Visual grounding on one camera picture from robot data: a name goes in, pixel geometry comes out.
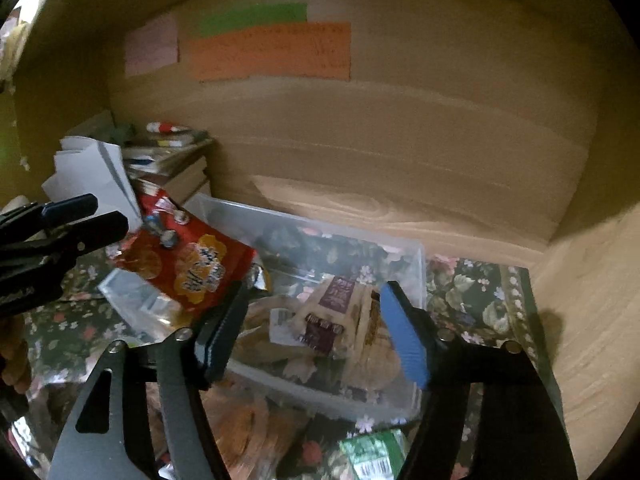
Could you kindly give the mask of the orange biscuit clear pack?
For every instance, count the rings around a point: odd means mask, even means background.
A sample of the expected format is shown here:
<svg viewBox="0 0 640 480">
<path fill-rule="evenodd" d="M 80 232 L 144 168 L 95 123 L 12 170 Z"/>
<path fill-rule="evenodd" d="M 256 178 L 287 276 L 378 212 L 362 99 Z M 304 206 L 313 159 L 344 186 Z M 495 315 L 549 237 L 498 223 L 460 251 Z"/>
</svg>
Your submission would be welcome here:
<svg viewBox="0 0 640 480">
<path fill-rule="evenodd" d="M 238 384 L 213 386 L 201 400 L 233 479 L 273 479 L 278 463 L 309 422 L 305 412 L 274 404 Z"/>
</svg>

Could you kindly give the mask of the floral dark tablecloth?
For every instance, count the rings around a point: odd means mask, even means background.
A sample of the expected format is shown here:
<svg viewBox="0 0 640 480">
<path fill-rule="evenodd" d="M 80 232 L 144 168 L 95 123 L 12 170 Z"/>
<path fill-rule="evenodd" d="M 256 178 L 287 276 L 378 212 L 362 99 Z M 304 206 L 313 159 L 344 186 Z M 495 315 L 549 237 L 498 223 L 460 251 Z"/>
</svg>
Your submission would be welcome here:
<svg viewBox="0 0 640 480">
<path fill-rule="evenodd" d="M 27 415 L 9 430 L 17 452 L 46 478 L 56 441 L 96 359 L 117 336 L 145 341 L 108 304 L 98 286 L 113 265 L 103 252 L 82 257 L 63 282 L 63 297 L 26 316 L 29 357 L 35 367 Z M 500 347 L 519 342 L 538 370 L 554 405 L 562 405 L 527 270 L 469 259 L 435 256 L 426 272 L 427 310 L 434 321 L 469 344 Z M 281 436 L 271 451 L 247 465 L 254 478 L 351 479 L 354 470 L 338 445 L 382 422 L 340 422 L 319 415 L 295 439 Z"/>
</svg>

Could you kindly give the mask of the purple label pastry pack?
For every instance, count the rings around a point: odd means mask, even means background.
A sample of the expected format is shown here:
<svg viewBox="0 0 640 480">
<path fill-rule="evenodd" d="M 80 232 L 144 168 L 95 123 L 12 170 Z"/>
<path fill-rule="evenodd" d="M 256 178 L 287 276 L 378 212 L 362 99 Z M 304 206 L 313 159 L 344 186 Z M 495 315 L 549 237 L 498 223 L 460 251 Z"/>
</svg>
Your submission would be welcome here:
<svg viewBox="0 0 640 480">
<path fill-rule="evenodd" d="M 322 356 L 358 361 L 378 290 L 329 275 L 303 302 L 290 322 L 297 339 Z"/>
</svg>

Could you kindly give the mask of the beige barcode cake pack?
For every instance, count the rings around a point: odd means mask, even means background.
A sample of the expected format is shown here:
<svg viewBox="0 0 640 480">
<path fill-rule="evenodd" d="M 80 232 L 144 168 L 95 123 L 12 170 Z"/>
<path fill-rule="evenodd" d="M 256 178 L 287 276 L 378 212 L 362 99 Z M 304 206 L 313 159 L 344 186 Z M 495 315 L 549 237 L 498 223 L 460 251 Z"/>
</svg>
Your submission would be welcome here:
<svg viewBox="0 0 640 480">
<path fill-rule="evenodd" d="M 303 305 L 288 296 L 262 297 L 250 303 L 232 358 L 246 365 L 312 358 L 314 352 L 293 334 L 290 321 Z"/>
</svg>

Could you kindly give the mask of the orange sticky note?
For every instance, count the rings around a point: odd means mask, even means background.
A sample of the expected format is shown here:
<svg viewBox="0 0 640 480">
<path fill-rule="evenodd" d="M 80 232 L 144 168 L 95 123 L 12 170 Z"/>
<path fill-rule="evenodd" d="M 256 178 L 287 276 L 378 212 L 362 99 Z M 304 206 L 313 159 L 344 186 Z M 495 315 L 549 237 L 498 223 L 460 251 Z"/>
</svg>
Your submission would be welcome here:
<svg viewBox="0 0 640 480">
<path fill-rule="evenodd" d="M 350 79 L 348 23 L 255 26 L 193 40 L 188 46 L 189 68 L 198 81 L 253 76 Z"/>
</svg>

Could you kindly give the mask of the clear plastic storage bin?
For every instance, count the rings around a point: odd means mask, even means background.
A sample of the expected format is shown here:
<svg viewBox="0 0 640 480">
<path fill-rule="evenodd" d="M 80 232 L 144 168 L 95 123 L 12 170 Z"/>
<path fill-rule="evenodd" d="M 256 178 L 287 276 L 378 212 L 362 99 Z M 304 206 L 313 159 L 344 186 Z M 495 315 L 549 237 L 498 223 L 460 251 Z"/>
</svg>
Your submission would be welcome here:
<svg viewBox="0 0 640 480">
<path fill-rule="evenodd" d="M 426 306 L 417 240 L 217 200 L 186 210 L 253 247 L 266 292 L 253 292 L 230 372 L 273 401 L 332 418 L 398 424 L 418 417 L 422 392 L 401 369 L 378 294 L 397 282 Z"/>
</svg>

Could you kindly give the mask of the green sticky note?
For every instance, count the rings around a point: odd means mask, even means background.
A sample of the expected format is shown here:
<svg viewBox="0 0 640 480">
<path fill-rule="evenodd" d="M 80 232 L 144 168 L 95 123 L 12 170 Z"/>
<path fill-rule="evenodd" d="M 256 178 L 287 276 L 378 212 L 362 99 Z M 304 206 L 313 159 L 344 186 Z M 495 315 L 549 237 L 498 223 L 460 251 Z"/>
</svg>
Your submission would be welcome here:
<svg viewBox="0 0 640 480">
<path fill-rule="evenodd" d="M 198 33 L 211 37 L 256 26 L 271 26 L 307 21 L 307 5 L 303 2 L 261 3 L 245 8 L 207 15 L 201 19 Z"/>
</svg>

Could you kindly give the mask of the red snack bag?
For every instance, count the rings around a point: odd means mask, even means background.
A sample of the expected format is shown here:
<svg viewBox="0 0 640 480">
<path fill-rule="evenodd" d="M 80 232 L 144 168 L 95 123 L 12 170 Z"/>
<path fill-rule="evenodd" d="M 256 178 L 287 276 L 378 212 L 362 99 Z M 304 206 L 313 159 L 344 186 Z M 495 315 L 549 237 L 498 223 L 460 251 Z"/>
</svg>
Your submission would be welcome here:
<svg viewBox="0 0 640 480">
<path fill-rule="evenodd" d="M 234 282 L 246 277 L 256 256 L 253 248 L 192 216 L 164 191 L 140 195 L 139 204 L 143 226 L 124 240 L 115 264 L 177 301 L 175 325 L 215 307 Z"/>
</svg>

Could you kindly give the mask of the stack of books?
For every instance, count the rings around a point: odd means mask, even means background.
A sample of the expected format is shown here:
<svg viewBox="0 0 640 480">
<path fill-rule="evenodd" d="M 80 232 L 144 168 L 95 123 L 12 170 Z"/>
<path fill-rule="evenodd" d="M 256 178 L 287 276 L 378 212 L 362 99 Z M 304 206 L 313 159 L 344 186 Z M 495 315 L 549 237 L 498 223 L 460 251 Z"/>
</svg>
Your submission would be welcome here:
<svg viewBox="0 0 640 480">
<path fill-rule="evenodd" d="M 122 150 L 127 176 L 139 195 L 166 193 L 184 203 L 209 181 L 207 154 L 212 137 L 203 130 L 149 136 Z"/>
</svg>

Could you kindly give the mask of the pink sticky note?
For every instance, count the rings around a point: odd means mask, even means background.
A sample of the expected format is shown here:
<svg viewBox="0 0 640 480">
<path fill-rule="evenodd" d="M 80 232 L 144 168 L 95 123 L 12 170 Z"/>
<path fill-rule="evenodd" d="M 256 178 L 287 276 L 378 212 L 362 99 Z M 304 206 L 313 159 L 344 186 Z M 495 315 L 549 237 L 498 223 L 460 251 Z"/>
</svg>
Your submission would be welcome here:
<svg viewBox="0 0 640 480">
<path fill-rule="evenodd" d="M 128 32 L 125 37 L 125 76 L 140 76 L 179 62 L 178 26 L 166 13 Z"/>
</svg>

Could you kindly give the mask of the white paper sheets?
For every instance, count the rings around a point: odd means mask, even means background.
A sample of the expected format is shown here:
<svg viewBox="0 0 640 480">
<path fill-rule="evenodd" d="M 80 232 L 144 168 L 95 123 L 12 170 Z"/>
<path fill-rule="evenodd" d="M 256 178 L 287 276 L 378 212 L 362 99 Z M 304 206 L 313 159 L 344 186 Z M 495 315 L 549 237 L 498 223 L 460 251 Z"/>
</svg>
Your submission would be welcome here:
<svg viewBox="0 0 640 480">
<path fill-rule="evenodd" d="M 90 193 L 98 200 L 97 214 L 117 210 L 127 218 L 130 233 L 142 227 L 137 197 L 117 144 L 88 136 L 64 136 L 61 149 L 54 154 L 54 169 L 42 184 L 50 200 L 58 202 Z"/>
</svg>

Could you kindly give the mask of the green wrapped snack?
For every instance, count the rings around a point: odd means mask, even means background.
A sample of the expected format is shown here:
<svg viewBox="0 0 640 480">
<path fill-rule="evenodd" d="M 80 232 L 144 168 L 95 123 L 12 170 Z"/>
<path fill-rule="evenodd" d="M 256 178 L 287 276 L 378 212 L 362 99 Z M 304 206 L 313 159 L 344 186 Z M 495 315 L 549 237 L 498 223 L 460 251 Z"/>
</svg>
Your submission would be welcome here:
<svg viewBox="0 0 640 480">
<path fill-rule="evenodd" d="M 360 434 L 340 442 L 341 451 L 357 479 L 397 479 L 408 455 L 408 441 L 400 429 Z"/>
</svg>

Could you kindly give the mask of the red white marker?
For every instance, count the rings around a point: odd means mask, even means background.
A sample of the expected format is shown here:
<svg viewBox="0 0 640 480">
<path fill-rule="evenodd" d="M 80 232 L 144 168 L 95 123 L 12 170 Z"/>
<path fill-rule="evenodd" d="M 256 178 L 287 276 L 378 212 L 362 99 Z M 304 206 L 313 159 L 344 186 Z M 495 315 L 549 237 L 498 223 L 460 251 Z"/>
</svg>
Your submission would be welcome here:
<svg viewBox="0 0 640 480">
<path fill-rule="evenodd" d="M 172 122 L 148 122 L 145 126 L 148 133 L 154 134 L 175 134 L 190 131 L 190 127 L 180 126 Z"/>
</svg>

